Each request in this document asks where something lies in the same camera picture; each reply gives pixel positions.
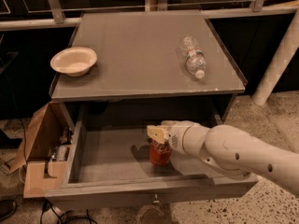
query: cabinet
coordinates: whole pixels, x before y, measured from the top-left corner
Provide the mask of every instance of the cabinet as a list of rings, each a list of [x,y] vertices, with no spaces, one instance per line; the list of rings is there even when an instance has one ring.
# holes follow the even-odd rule
[[[184,66],[179,41],[185,35],[195,36],[206,55],[200,81]],[[53,84],[51,98],[74,127],[63,184],[46,193],[55,205],[86,209],[228,198],[257,182],[255,175],[231,180],[178,153],[165,167],[150,163],[148,124],[188,119],[213,126],[245,89],[200,11],[86,13],[72,44],[95,50],[98,62],[88,75],[59,75]],[[70,104],[80,106],[75,117]]]

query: red object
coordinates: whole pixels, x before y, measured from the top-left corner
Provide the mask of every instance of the red object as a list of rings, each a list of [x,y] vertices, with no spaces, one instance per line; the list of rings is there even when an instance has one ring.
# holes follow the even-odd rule
[[[154,140],[149,142],[149,160],[158,166],[165,166],[169,162],[172,149],[168,143],[160,144]]]

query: open drawer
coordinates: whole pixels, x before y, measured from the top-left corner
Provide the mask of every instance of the open drawer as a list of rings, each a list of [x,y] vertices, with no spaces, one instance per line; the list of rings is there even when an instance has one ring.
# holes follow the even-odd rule
[[[64,210],[237,197],[257,182],[234,181],[173,152],[164,167],[150,163],[147,125],[164,119],[208,125],[205,96],[92,102],[81,106],[60,189],[46,198]]]

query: bowl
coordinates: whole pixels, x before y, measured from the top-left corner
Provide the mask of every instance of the bowl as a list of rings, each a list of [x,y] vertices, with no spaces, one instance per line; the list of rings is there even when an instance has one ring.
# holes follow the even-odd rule
[[[74,47],[57,53],[50,60],[50,66],[59,73],[67,74],[70,77],[79,77],[86,74],[96,60],[97,56],[92,49]]]

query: terrazzo floor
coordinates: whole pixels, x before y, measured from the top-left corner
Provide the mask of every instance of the terrazzo floor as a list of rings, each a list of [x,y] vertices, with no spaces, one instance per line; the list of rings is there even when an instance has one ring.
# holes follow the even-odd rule
[[[29,121],[23,120],[25,126]],[[299,153],[299,91],[273,93],[263,107],[255,105],[249,96],[238,96],[225,124],[240,128],[274,146]],[[22,136],[17,120],[0,120],[0,128],[8,136]],[[0,149],[0,158],[5,161],[13,159],[15,151]],[[259,182],[241,198],[101,208],[90,210],[89,214],[99,224],[299,223],[298,200],[263,177],[258,176],[258,179]],[[3,221],[4,224],[40,223],[43,200],[23,199],[22,188],[18,172],[0,176],[0,200],[15,199],[18,204],[15,214]],[[85,210],[73,215],[85,215]],[[42,223],[56,223],[51,210],[45,213]],[[89,222],[77,220],[70,223]]]

